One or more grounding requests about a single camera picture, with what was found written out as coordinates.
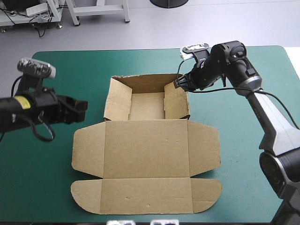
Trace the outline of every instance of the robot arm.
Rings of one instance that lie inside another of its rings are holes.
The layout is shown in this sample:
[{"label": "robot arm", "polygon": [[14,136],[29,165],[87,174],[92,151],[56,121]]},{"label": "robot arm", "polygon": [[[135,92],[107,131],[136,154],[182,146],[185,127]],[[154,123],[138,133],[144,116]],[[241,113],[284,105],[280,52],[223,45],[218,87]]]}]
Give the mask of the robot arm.
[{"label": "robot arm", "polygon": [[[0,141],[4,133],[30,126],[38,139],[50,142],[55,138],[50,124],[84,121],[88,107],[86,101],[56,95],[53,88],[43,86],[44,79],[55,78],[56,70],[53,66],[23,58],[17,68],[23,75],[16,94],[13,96],[12,89],[11,97],[0,98]],[[35,126],[41,123],[48,129],[51,138],[37,132]]]},{"label": "robot arm", "polygon": [[174,84],[186,91],[203,90],[228,78],[237,94],[246,97],[265,135],[259,146],[264,152],[260,165],[273,190],[283,203],[272,224],[300,224],[300,130],[293,127],[261,88],[262,79],[247,58],[239,41],[207,45],[181,52],[183,59],[195,58],[193,69]]}]

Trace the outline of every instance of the green mat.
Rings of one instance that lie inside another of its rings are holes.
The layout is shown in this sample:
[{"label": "green mat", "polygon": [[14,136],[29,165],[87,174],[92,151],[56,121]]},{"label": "green mat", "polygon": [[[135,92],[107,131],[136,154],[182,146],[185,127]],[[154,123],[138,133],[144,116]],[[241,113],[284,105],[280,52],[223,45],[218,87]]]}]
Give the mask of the green mat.
[{"label": "green mat", "polygon": [[[280,97],[299,122],[300,81],[284,49],[263,46],[247,50],[263,78],[264,89]],[[272,219],[281,201],[259,167],[258,146],[263,130],[247,100],[231,90],[189,95],[190,119],[214,126],[220,132],[222,165],[198,176],[217,178],[223,183],[221,197],[212,208],[192,215],[139,216],[95,215],[82,210],[71,196],[70,185],[75,180],[96,177],[72,169],[73,133],[102,121],[112,75],[175,73],[181,62],[179,50],[38,52],[34,58],[57,68],[56,78],[47,80],[45,85],[54,87],[60,95],[87,100],[89,109],[85,122],[53,125],[57,137],[51,143],[37,140],[29,128],[5,135],[0,143],[0,221],[147,222],[177,218],[181,222],[269,222]],[[184,63],[182,72],[188,72],[193,64],[192,60]],[[221,85],[218,82],[213,88]]]}]

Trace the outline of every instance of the corrugated cardboard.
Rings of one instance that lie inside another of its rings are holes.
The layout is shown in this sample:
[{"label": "corrugated cardboard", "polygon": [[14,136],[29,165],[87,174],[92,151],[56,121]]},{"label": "corrugated cardboard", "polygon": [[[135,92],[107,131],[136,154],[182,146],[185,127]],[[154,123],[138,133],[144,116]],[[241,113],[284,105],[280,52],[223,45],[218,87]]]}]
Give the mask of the corrugated cardboard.
[{"label": "corrugated cardboard", "polygon": [[182,214],[210,208],[221,194],[216,179],[135,178],[80,180],[73,198],[96,214]]},{"label": "corrugated cardboard", "polygon": [[76,181],[73,198],[97,214],[195,213],[221,193],[218,131],[188,120],[107,121],[74,135],[72,166],[102,180]]},{"label": "corrugated cardboard", "polygon": [[177,74],[113,76],[105,120],[189,118],[188,93],[175,88]]}]

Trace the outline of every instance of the yellow label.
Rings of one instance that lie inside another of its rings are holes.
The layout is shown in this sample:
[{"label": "yellow label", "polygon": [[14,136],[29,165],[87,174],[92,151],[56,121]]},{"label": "yellow label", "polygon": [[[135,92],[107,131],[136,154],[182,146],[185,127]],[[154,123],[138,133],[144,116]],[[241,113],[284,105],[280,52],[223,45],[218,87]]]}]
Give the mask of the yellow label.
[{"label": "yellow label", "polygon": [[20,103],[22,109],[30,109],[31,105],[27,98],[25,98],[24,96],[14,96],[13,98]]}]

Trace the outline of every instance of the black cylinder base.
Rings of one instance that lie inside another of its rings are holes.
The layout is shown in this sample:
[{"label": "black cylinder base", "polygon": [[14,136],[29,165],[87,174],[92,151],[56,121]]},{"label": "black cylinder base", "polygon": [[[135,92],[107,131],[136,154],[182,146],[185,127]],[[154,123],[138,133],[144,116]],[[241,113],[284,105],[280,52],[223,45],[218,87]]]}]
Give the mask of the black cylinder base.
[{"label": "black cylinder base", "polygon": [[188,2],[188,0],[150,0],[153,5],[161,8],[176,8]]}]

